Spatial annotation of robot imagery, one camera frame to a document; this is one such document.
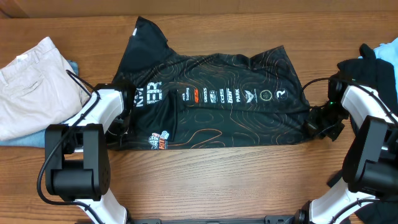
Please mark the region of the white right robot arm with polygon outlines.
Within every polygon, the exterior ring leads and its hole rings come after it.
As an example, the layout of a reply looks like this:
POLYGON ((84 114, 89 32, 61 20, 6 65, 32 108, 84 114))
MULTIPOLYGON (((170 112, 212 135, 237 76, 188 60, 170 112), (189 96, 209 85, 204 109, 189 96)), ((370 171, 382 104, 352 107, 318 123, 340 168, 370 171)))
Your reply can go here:
POLYGON ((341 73, 327 80, 328 101, 312 107, 305 122, 309 135, 335 140, 348 118, 358 132, 341 178, 326 194, 297 210, 290 223, 341 223, 370 203, 397 203, 397 116, 370 86, 341 73))

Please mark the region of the black printed cycling jersey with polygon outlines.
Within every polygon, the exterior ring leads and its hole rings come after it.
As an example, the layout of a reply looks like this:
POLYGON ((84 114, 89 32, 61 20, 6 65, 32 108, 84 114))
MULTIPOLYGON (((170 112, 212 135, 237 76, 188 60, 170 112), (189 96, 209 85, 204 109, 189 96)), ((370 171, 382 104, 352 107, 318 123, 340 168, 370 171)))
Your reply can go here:
POLYGON ((120 149, 191 149, 305 142, 309 114, 283 47, 253 57, 180 55, 139 17, 114 81, 136 87, 120 149))

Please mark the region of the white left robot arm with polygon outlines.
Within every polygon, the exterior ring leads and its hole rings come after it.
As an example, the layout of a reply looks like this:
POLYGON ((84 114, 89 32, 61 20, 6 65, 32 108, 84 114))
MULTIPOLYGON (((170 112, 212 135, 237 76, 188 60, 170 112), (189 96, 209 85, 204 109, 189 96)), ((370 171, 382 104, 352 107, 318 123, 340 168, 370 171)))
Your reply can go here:
POLYGON ((80 207, 92 223, 132 223, 131 215, 110 190, 111 168, 106 132, 115 119, 127 121, 136 87, 129 82, 98 84, 89 102, 63 124, 45 130, 45 161, 37 192, 46 203, 44 183, 58 206, 80 207))

